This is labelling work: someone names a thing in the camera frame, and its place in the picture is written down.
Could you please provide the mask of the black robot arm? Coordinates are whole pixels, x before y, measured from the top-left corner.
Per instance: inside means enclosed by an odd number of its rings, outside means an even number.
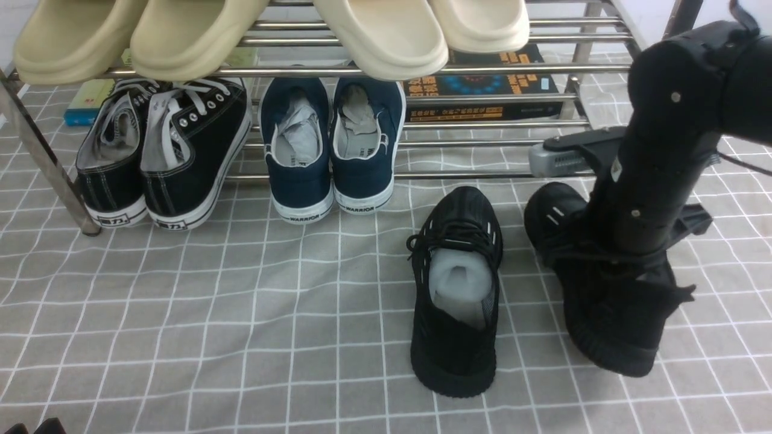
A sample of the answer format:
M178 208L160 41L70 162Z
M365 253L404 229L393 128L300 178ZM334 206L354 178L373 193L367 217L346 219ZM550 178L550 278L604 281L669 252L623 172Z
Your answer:
M544 141L596 175L584 210L537 249L546 263L648 264L711 225L687 200L723 135L770 145L770 36L737 1L712 22L643 50L628 73L628 125Z

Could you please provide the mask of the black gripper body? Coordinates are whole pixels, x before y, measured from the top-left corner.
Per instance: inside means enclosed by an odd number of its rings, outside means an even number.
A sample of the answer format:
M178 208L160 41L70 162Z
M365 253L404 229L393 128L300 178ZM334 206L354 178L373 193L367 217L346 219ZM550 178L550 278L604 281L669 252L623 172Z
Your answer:
M610 127L548 139L546 150L573 150L596 175L584 210L589 233L612 261L652 263L654 256L712 225L688 203L713 162L713 135L644 141L631 127Z

